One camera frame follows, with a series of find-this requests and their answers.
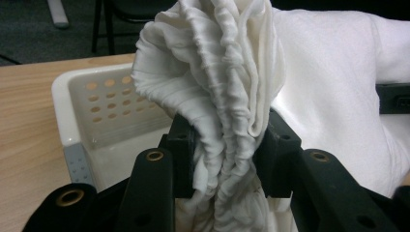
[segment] metal grommet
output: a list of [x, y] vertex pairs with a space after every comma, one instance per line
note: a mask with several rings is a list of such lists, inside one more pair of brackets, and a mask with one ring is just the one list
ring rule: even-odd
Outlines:
[[83, 196], [84, 190], [79, 188], [70, 189], [58, 196], [58, 198], [55, 200], [55, 203], [60, 207], [68, 207], [77, 203], [82, 199]]
[[148, 161], [158, 161], [163, 158], [163, 153], [160, 151], [154, 151], [147, 154]]
[[329, 157], [326, 154], [323, 153], [319, 153], [319, 152], [312, 152], [310, 153], [310, 156], [312, 158], [314, 158], [317, 161], [321, 161], [321, 162], [328, 162], [329, 161]]

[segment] chair leg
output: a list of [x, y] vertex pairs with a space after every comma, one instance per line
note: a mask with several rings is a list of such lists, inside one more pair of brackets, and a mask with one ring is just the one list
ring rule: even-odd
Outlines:
[[93, 41], [91, 45], [91, 51], [97, 51], [97, 41], [99, 40], [100, 31], [100, 19], [102, 16], [103, 0], [96, 0], [96, 7], [94, 10], [94, 26], [93, 26]]
[[105, 28], [106, 28], [106, 38], [108, 40], [108, 52], [110, 55], [114, 55], [114, 33], [112, 28], [112, 7], [109, 6], [109, 1], [104, 0], [104, 13], [105, 13]]

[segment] white plastic basket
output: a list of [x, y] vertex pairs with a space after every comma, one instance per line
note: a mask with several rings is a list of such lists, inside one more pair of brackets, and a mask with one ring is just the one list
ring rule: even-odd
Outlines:
[[138, 96], [132, 64], [66, 72], [52, 96], [74, 183], [106, 189], [130, 176], [136, 156], [157, 147], [171, 119]]

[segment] white cloth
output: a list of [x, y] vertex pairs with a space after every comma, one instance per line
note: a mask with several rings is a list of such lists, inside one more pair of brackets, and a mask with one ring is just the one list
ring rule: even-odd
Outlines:
[[409, 29], [369, 14], [281, 12], [268, 0], [180, 0], [147, 23], [136, 91], [200, 134], [196, 192], [177, 201], [177, 231], [291, 229], [251, 162], [273, 99], [304, 148], [337, 155], [360, 184], [390, 194], [410, 143], [382, 126], [374, 84], [409, 81]]

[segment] table surface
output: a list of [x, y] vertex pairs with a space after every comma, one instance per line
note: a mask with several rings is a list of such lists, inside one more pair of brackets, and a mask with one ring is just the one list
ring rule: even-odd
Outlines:
[[1, 231], [21, 231], [52, 191], [71, 182], [51, 96], [54, 79], [133, 58], [127, 54], [0, 68]]

